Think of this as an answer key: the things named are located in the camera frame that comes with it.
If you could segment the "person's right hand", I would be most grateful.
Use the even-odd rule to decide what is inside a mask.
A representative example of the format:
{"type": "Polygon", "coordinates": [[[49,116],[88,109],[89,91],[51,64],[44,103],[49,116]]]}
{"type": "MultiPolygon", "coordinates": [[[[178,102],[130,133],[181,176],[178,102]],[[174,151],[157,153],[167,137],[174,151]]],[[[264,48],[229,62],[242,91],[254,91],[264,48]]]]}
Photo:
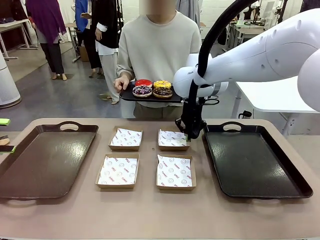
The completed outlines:
{"type": "Polygon", "coordinates": [[[124,91],[127,89],[129,83],[130,83],[131,79],[126,76],[126,75],[123,75],[119,78],[117,78],[115,81],[114,81],[114,88],[117,92],[121,92],[121,91],[124,91]]]}

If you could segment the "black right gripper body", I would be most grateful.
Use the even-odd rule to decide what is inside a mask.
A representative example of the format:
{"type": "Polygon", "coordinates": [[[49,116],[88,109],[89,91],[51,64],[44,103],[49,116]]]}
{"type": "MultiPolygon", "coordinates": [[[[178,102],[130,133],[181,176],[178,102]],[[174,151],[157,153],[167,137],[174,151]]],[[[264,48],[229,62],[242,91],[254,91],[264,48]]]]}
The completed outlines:
{"type": "Polygon", "coordinates": [[[189,102],[183,104],[181,121],[188,139],[197,139],[201,130],[206,126],[206,122],[202,119],[204,103],[205,99],[199,98],[195,104],[189,102]]]}

